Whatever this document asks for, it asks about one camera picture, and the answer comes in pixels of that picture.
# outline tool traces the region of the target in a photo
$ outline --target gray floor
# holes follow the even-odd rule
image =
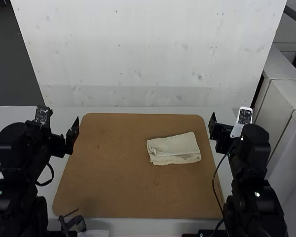
[[[0,106],[44,105],[10,2],[0,4]]]

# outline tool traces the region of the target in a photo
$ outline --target cork board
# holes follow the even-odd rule
[[[156,166],[146,141],[194,132],[202,160]],[[53,211],[84,217],[219,219],[215,171],[204,119],[197,115],[100,114],[83,117]],[[222,192],[216,177],[216,192]]]

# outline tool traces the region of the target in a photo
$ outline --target white cloth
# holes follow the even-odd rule
[[[201,160],[193,132],[147,141],[150,162],[154,165],[187,164]]]

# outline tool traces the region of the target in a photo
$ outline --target folded towel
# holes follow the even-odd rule
[[[147,141],[150,162],[154,165],[187,164],[201,160],[193,132]]]

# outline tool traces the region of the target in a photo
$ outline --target black cable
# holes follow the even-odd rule
[[[53,181],[53,179],[54,179],[54,177],[55,177],[54,169],[53,169],[53,167],[50,165],[50,163],[47,163],[47,166],[48,166],[48,168],[50,169],[50,172],[51,172],[51,179],[47,180],[46,182],[44,182],[44,183],[42,183],[42,184],[39,183],[38,181],[36,181],[36,185],[37,185],[37,186],[44,187],[44,186],[50,184],[51,181]]]
[[[219,161],[219,163],[218,163],[218,165],[217,165],[217,167],[216,167],[216,169],[215,169],[215,172],[214,172],[214,174],[213,174],[213,179],[212,179],[212,188],[213,188],[213,192],[214,192],[215,198],[216,198],[216,200],[217,200],[217,203],[218,203],[219,209],[221,210],[221,213],[222,213],[222,219],[224,220],[225,224],[226,224],[226,219],[225,219],[225,216],[224,216],[223,211],[222,211],[221,203],[219,202],[218,196],[217,196],[216,191],[215,191],[214,181],[215,181],[215,176],[216,176],[216,173],[217,173],[217,171],[218,171],[218,168],[220,167],[220,165],[221,165],[221,163],[223,162],[223,160],[225,159],[225,157],[230,153],[231,149],[237,144],[238,141],[240,141],[240,139],[237,140],[235,143],[233,143],[233,144],[230,146],[230,148],[229,148],[229,150],[227,151],[227,153],[222,157],[221,161]],[[228,232],[228,229],[227,229],[227,228],[225,228],[225,229],[226,229],[226,232],[227,232],[228,237],[230,237],[229,232]]]
[[[270,234],[269,234],[265,229],[263,229],[262,227],[260,227],[260,230],[261,230],[263,233],[265,233],[267,237],[272,237],[272,236],[270,236]]]
[[[213,230],[213,232],[211,233],[211,235],[210,235],[209,237],[213,237],[213,236],[214,236],[215,232],[218,230],[219,226],[222,225],[222,223],[223,223],[223,219],[221,219],[221,220],[217,223],[215,229]]]

